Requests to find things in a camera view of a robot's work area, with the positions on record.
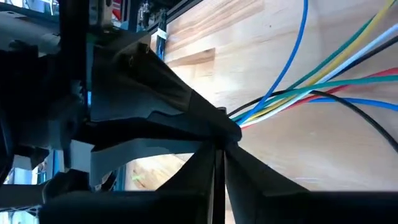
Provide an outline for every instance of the cable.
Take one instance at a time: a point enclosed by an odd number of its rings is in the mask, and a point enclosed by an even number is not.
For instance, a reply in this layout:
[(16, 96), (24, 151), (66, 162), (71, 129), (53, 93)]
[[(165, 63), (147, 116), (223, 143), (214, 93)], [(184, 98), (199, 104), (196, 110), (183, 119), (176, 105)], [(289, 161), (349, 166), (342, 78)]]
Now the cable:
[(388, 48), (388, 47), (390, 47), (390, 46), (396, 44), (397, 42), (398, 42), (398, 35), (395, 36), (395, 37), (393, 37), (393, 38), (391, 38), (391, 39), (389, 39), (387, 42), (385, 42), (384, 44), (382, 44), (382, 45), (376, 47), (376, 48), (373, 49), (372, 51), (370, 51), (370, 52), (364, 54), (364, 55), (363, 55), (362, 57), (360, 57), (359, 59), (356, 59), (353, 63), (351, 63), (350, 65), (348, 65), (347, 67), (345, 67), (343, 70), (341, 70), (339, 73), (337, 73), (337, 74), (336, 74), (334, 77), (332, 77), (331, 79), (336, 78), (336, 77), (338, 77), (339, 75), (341, 75), (341, 74), (347, 72), (347, 71), (350, 70), (351, 68), (353, 68), (353, 67), (359, 65), (360, 63), (366, 61), (367, 59), (369, 59), (369, 58), (375, 56), (376, 54), (382, 52), (384, 49), (386, 49), (386, 48)]
[[(385, 38), (387, 38), (389, 35), (393, 34), (397, 30), (398, 30), (398, 24), (393, 25), (390, 29), (386, 30), (384, 33), (382, 33), (380, 36), (378, 36), (376, 39), (374, 39), (372, 42), (370, 42), (367, 46), (362, 48), (356, 54), (351, 56), (348, 60), (346, 60), (340, 66), (338, 66), (333, 71), (331, 71), (329, 74), (327, 74), (326, 76), (321, 78), (319, 81), (317, 81), (316, 84), (323, 83), (323, 82), (329, 80), (330, 78), (335, 76), (338, 72), (342, 71), (342, 69), (347, 67), (349, 64), (351, 64), (355, 60), (359, 59), (360, 56), (365, 54), (368, 50), (373, 48), (375, 45), (377, 45), (378, 43), (383, 41)], [(264, 114), (266, 114), (265, 115), (265, 116), (267, 116), (266, 118), (269, 118), (270, 116), (273, 116), (273, 115), (277, 114), (278, 112), (286, 109), (290, 105), (294, 104), (296, 101), (298, 101), (299, 99), (303, 98), (307, 94), (309, 94), (309, 92), (304, 92), (304, 93), (302, 93), (300, 95), (297, 95), (296, 97), (282, 100), (281, 102), (278, 102), (278, 103), (276, 103), (276, 104), (274, 104), (274, 105), (272, 105), (272, 106), (270, 106), (270, 107), (268, 107), (268, 108), (256, 113), (250, 120), (252, 120), (253, 118), (257, 118), (259, 116), (262, 116)]]
[[(381, 72), (377, 72), (377, 73), (372, 74), (372, 75), (368, 75), (367, 77), (380, 77), (380, 76), (394, 75), (394, 74), (398, 74), (398, 68), (390, 68), (390, 69), (387, 69), (385, 71), (381, 71)], [(348, 87), (349, 87), (349, 85), (338, 86), (336, 88), (332, 88), (331, 90), (328, 90), (327, 93), (332, 94), (332, 93), (335, 93), (337, 91), (344, 90), (344, 89), (346, 89)], [(306, 99), (298, 100), (292, 106), (301, 105), (301, 104), (309, 102), (310, 100), (313, 100), (315, 98), (318, 98), (318, 96), (309, 96)]]
[[(362, 42), (363, 40), (370, 34), (370, 32), (374, 29), (374, 27), (379, 24), (379, 22), (381, 21), (381, 19), (386, 15), (388, 9), (392, 6), (392, 4), (394, 3), (394, 0), (387, 0), (386, 4), (384, 5), (384, 7), (373, 17), (372, 21), (369, 23), (369, 25), (367, 26), (367, 28), (361, 33), (361, 35), (358, 36), (358, 38), (349, 46), (347, 47), (347, 49), (344, 50), (344, 52), (342, 52), (334, 61), (332, 61), (331, 64), (329, 64), (326, 68), (324, 68), (317, 76), (315, 76), (310, 83), (307, 85), (313, 85), (316, 83), (320, 83), (322, 82), (321, 80), (325, 81), (324, 77), (325, 75), (329, 75), (332, 70), (334, 68), (336, 68), (337, 65), (339, 65), (344, 58), (346, 58), (347, 56), (349, 56), (351, 54), (351, 52), (356, 49)], [(288, 105), (291, 105), (291, 102), (288, 103), (291, 99), (293, 99), (293, 97), (290, 97), (288, 99), (284, 99), (281, 102), (278, 102), (272, 106), (270, 106), (269, 108), (264, 109), (264, 111), (261, 111), (259, 113), (256, 113), (254, 116), (252, 116), (250, 118), (246, 118), (245, 120), (252, 120), (254, 118), (257, 118), (263, 114), (266, 114), (282, 105), (284, 105), (285, 103), (287, 103)]]
[[(398, 112), (398, 105), (395, 105), (392, 103), (386, 103), (386, 102), (377, 101), (377, 100), (359, 99), (359, 98), (342, 98), (342, 99), (344, 99), (350, 103), (375, 106), (375, 107), (385, 108), (385, 109), (389, 109), (389, 110)], [(334, 103), (334, 102), (336, 102), (336, 101), (331, 98), (317, 98), (317, 99), (309, 101), (309, 103)]]
[[(377, 121), (375, 121), (372, 117), (370, 117), (364, 111), (362, 111), (361, 109), (359, 109), (358, 107), (356, 107), (355, 105), (350, 103), (349, 101), (342, 99), (340, 97), (337, 97), (335, 95), (329, 94), (329, 93), (324, 93), (321, 91), (313, 90), (313, 91), (311, 91), (311, 94), (329, 98), (329, 99), (324, 99), (324, 98), (316, 99), (316, 101), (336, 101), (336, 102), (339, 102), (342, 105), (348, 107), (349, 109), (353, 110), (354, 112), (359, 114), (362, 118), (364, 118), (370, 125), (372, 125), (388, 141), (388, 143), (392, 146), (392, 148), (396, 152), (398, 152), (398, 142)], [(391, 105), (391, 104), (388, 104), (385, 102), (364, 100), (364, 99), (354, 99), (354, 98), (349, 98), (349, 100), (355, 101), (357, 103), (365, 103), (367, 105), (381, 106), (381, 107), (385, 107), (387, 109), (392, 109), (394, 111), (398, 111), (398, 105)]]
[(364, 111), (362, 111), (361, 109), (359, 109), (352, 103), (350, 103), (340, 97), (337, 97), (335, 95), (329, 94), (329, 93), (324, 93), (321, 91), (313, 90), (313, 91), (311, 91), (311, 94), (316, 94), (318, 96), (324, 96), (324, 97), (331, 98), (331, 99), (335, 100), (336, 102), (339, 102), (342, 105), (353, 110), (355, 113), (359, 114), (363, 119), (365, 119), (370, 125), (372, 125), (388, 141), (388, 143), (392, 146), (392, 148), (396, 152), (398, 152), (398, 142), (377, 121), (375, 121), (372, 117), (370, 117)]
[(372, 19), (368, 20), (367, 23), (363, 24), (361, 28), (359, 28), (356, 33), (350, 37), (342, 46), (340, 46), (335, 52), (333, 52), (328, 58), (324, 59), (321, 64), (319, 64), (316, 68), (314, 68), (311, 72), (308, 74), (304, 75), (301, 79), (297, 80), (295, 83), (293, 83), (291, 86), (289, 86), (287, 89), (291, 90), (296, 88), (298, 85), (303, 83), (305, 80), (309, 79), (312, 77), (314, 74), (319, 72), (325, 65), (327, 65), (330, 61), (332, 61), (337, 55), (339, 55), (342, 51), (344, 51), (350, 44), (352, 44), (358, 37), (359, 35), (362, 34), (363, 30), (368, 27), (369, 23), (372, 21)]
[[(398, 74), (398, 67), (396, 67), (396, 68), (390, 68), (390, 69), (387, 69), (387, 70), (381, 71), (381, 72), (377, 72), (377, 73), (375, 73), (375, 74), (368, 75), (368, 76), (366, 76), (366, 77), (364, 77), (364, 78), (379, 77), (379, 76), (394, 75), (394, 74)], [(337, 91), (344, 90), (344, 89), (346, 89), (346, 88), (349, 88), (350, 86), (351, 86), (351, 85), (341, 85), (341, 86), (338, 86), (338, 87), (335, 87), (335, 88), (332, 88), (332, 89), (328, 90), (327, 93), (330, 93), (330, 94), (336, 93)], [(279, 95), (279, 94), (286, 93), (286, 92), (288, 92), (288, 91), (287, 91), (287, 90), (278, 91), (278, 92), (275, 92), (275, 93), (271, 94), (271, 96), (277, 96), (277, 95)], [(291, 107), (293, 107), (294, 105), (297, 105), (297, 104), (306, 103), (306, 102), (308, 102), (308, 101), (310, 101), (310, 100), (313, 100), (313, 99), (315, 99), (315, 98), (318, 98), (318, 96), (309, 96), (309, 97), (307, 97), (306, 99), (299, 100), (298, 102), (296, 102), (295, 104), (293, 104), (293, 105), (290, 106), (289, 108), (291, 108)], [(243, 110), (243, 109), (245, 109), (245, 108), (247, 108), (247, 107), (249, 107), (249, 106), (252, 106), (253, 104), (257, 103), (257, 102), (260, 101), (260, 100), (261, 100), (261, 97), (255, 99), (255, 100), (252, 100), (252, 101), (250, 101), (249, 103), (246, 103), (245, 105), (242, 105), (242, 106), (240, 106), (239, 108), (235, 109), (234, 111), (230, 112), (230, 113), (228, 114), (228, 116), (232, 116), (232, 115), (238, 113), (239, 111), (241, 111), (241, 110)], [(241, 115), (239, 115), (239, 116), (233, 118), (233, 120), (236, 121), (237, 119), (240, 119), (240, 118), (242, 118), (243, 116), (244, 116), (244, 114), (241, 114)]]
[[(389, 77), (371, 77), (371, 78), (359, 78), (359, 79), (353, 79), (353, 80), (343, 80), (343, 81), (334, 81), (334, 82), (327, 82), (327, 83), (320, 83), (312, 86), (307, 86), (304, 88), (299, 88), (296, 90), (289, 91), (287, 93), (283, 93), (281, 95), (275, 96), (274, 98), (270, 99), (268, 103), (273, 103), (276, 102), (280, 99), (292, 96), (292, 95), (298, 95), (301, 93), (308, 93), (311, 90), (318, 89), (318, 88), (325, 88), (325, 87), (330, 87), (330, 86), (339, 86), (339, 85), (363, 85), (363, 84), (369, 84), (369, 83), (377, 83), (377, 82), (396, 82), (398, 81), (398, 75), (393, 75)], [(258, 119), (254, 121), (249, 121), (247, 123), (244, 123), (244, 126), (249, 126), (251, 124), (256, 124), (260, 121), (264, 121), (265, 119), (269, 118), (270, 116), (276, 114), (279, 112), (278, 110), (271, 111), (270, 113), (267, 113), (264, 116), (259, 117)]]
[(293, 51), (290, 54), (290, 57), (285, 64), (285, 67), (282, 69), (278, 78), (276, 79), (274, 84), (272, 84), (272, 86), (270, 87), (268, 92), (264, 95), (264, 97), (262, 97), (260, 102), (242, 119), (242, 122), (247, 120), (250, 116), (252, 116), (255, 112), (257, 112), (260, 109), (260, 106), (263, 104), (263, 102), (265, 102), (268, 99), (268, 97), (276, 89), (276, 87), (279, 85), (280, 81), (282, 81), (283, 77), (287, 73), (287, 70), (290, 68), (290, 66), (293, 62), (293, 59), (299, 49), (301, 40), (303, 38), (305, 23), (307, 21), (307, 14), (308, 14), (308, 0), (304, 0), (303, 16), (302, 16), (302, 20), (301, 20), (301, 24), (300, 24), (300, 29), (298, 30), (298, 35), (297, 35), (296, 43), (294, 44), (294, 47), (293, 47)]

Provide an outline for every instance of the white wire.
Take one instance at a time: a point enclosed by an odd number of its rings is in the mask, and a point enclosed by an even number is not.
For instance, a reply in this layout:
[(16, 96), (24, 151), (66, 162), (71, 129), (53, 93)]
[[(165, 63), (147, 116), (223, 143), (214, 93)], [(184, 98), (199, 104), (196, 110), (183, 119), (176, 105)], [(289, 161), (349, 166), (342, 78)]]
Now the white wire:
[[(367, 46), (365, 46), (364, 48), (362, 48), (360, 51), (358, 51), (356, 54), (354, 54), (353, 56), (351, 56), (348, 60), (346, 60), (345, 62), (343, 62), (340, 66), (338, 66), (337, 68), (335, 68), (333, 71), (331, 71), (329, 74), (325, 75), (323, 78), (321, 78), (319, 81), (317, 81), (315, 84), (319, 84), (319, 83), (324, 83), (326, 81), (328, 81), (330, 78), (334, 77), (335, 75), (337, 75), (337, 73), (339, 73), (340, 71), (342, 71), (345, 67), (347, 67), (349, 64), (351, 64), (352, 62), (354, 62), (355, 60), (357, 60), (358, 58), (360, 58), (362, 55), (364, 55), (367, 51), (369, 51), (370, 49), (372, 49), (374, 46), (376, 46), (377, 44), (379, 44), (380, 42), (382, 42), (384, 39), (386, 39), (387, 37), (389, 37), (391, 34), (393, 34), (395, 31), (398, 30), (398, 24), (393, 25), (390, 29), (386, 30), (384, 33), (382, 33), (380, 36), (378, 36), (376, 39), (374, 39), (372, 42), (368, 43)], [(297, 95), (295, 98), (291, 99), (290, 101), (286, 102), (285, 104), (281, 105), (280, 107), (270, 111), (269, 113), (265, 114), (264, 116), (261, 116), (255, 120), (252, 121), (248, 121), (247, 123), (244, 123), (241, 125), (241, 128), (244, 128), (246, 126), (250, 126), (253, 124), (256, 124), (260, 121), (264, 121), (267, 118), (270, 118), (271, 116), (274, 116), (275, 114), (281, 112), (282, 110), (290, 107), (291, 105), (293, 105), (295, 102), (297, 102), (298, 100), (301, 100), (304, 96), (306, 96), (307, 94), (309, 94), (311, 91), (306, 91), (305, 93), (301, 93), (299, 95)]]

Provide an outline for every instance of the wooden table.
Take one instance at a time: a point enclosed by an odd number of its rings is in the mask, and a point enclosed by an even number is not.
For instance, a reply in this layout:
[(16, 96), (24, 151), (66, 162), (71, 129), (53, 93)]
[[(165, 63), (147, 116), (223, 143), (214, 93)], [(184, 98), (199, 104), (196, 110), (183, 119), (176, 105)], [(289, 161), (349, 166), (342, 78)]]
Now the wooden table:
[[(329, 56), (383, 4), (376, 0), (311, 0), (301, 46), (278, 90)], [(272, 85), (293, 48), (302, 8), (299, 0), (203, 0), (168, 25), (165, 61), (207, 100), (231, 111), (263, 95)], [(397, 21), (395, 5), (369, 40)], [(397, 54), (395, 45), (341, 78), (396, 67)], [(357, 86), (338, 96), (398, 103), (398, 88), (396, 83)], [(396, 113), (359, 107), (398, 139)], [(336, 103), (307, 104), (281, 112), (244, 130), (240, 145), (310, 190), (398, 189), (398, 154), (361, 117)], [(188, 157), (169, 155), (132, 162), (130, 171), (140, 175), (132, 182), (156, 189)]]

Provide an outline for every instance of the blue wire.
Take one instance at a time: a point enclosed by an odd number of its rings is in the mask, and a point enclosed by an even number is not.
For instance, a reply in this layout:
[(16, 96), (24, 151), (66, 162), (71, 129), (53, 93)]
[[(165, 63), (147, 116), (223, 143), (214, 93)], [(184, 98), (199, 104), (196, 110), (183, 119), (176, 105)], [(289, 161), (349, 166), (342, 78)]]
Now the blue wire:
[(272, 92), (274, 92), (274, 90), (277, 88), (277, 86), (279, 85), (280, 81), (282, 81), (282, 79), (285, 76), (287, 70), (289, 69), (289, 67), (291, 66), (291, 64), (293, 62), (294, 57), (296, 56), (297, 50), (299, 49), (299, 46), (300, 46), (300, 43), (301, 43), (301, 40), (302, 40), (303, 34), (304, 34), (305, 23), (307, 21), (307, 14), (308, 14), (308, 0), (304, 0), (303, 17), (302, 17), (301, 24), (300, 24), (300, 30), (298, 31), (297, 40), (296, 40), (296, 43), (294, 45), (293, 51), (290, 54), (290, 57), (289, 57), (288, 61), (286, 62), (286, 65), (285, 65), (284, 69), (281, 71), (281, 73), (279, 74), (278, 78), (276, 79), (274, 84), (272, 84), (271, 88), (264, 95), (264, 97), (261, 99), (261, 101), (252, 110), (248, 111), (246, 116), (243, 117), (238, 122), (238, 124), (243, 124), (245, 122), (245, 120), (247, 120), (254, 113), (259, 111), (259, 109), (262, 108), (262, 105), (264, 104), (264, 102), (268, 99), (268, 97), (272, 94)]
[[(398, 105), (392, 103), (386, 103), (383, 101), (377, 100), (366, 100), (366, 99), (358, 99), (358, 98), (343, 98), (350, 103), (358, 103), (362, 105), (369, 105), (369, 106), (376, 106), (380, 108), (385, 108), (393, 111), (398, 111)], [(309, 103), (334, 103), (335, 100), (331, 98), (317, 98), (314, 100), (309, 101)]]

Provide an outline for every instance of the yellow wire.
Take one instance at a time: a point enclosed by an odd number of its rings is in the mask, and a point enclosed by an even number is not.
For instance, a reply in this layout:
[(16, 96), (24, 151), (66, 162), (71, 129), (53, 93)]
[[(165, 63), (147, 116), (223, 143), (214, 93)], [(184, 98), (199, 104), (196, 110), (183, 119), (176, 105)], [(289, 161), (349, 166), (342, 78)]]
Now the yellow wire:
[[(334, 59), (334, 61), (332, 61), (331, 64), (329, 64), (326, 68), (324, 68), (318, 75), (316, 75), (315, 77), (312, 78), (312, 80), (310, 80), (310, 82), (308, 83), (307, 86), (313, 85), (315, 84), (317, 81), (319, 81), (320, 79), (322, 79), (325, 75), (329, 74), (333, 69), (335, 69), (347, 56), (349, 56), (353, 50), (355, 50), (356, 48), (358, 48), (360, 46), (360, 44), (362, 44), (362, 42), (365, 40), (365, 38), (368, 37), (368, 35), (372, 32), (372, 30), (380, 23), (380, 21), (386, 16), (388, 9), (390, 8), (390, 6), (392, 5), (392, 3), (394, 3), (394, 0), (387, 0), (386, 4), (384, 5), (384, 7), (374, 16), (373, 20), (369, 23), (369, 25), (367, 26), (367, 28), (362, 32), (361, 35), (358, 36), (358, 38), (352, 43), (350, 44), (339, 56), (337, 56), (337, 58)], [(264, 108), (262, 111), (259, 111), (257, 113), (255, 113), (254, 115), (252, 115), (247, 121), (252, 121), (280, 106), (282, 106), (283, 104), (285, 104), (286, 102), (289, 102), (291, 99), (293, 99), (294, 96), (291, 96), (289, 98), (286, 98), (284, 100), (281, 100), (277, 103), (275, 103), (272, 106), (269, 106), (267, 108)]]

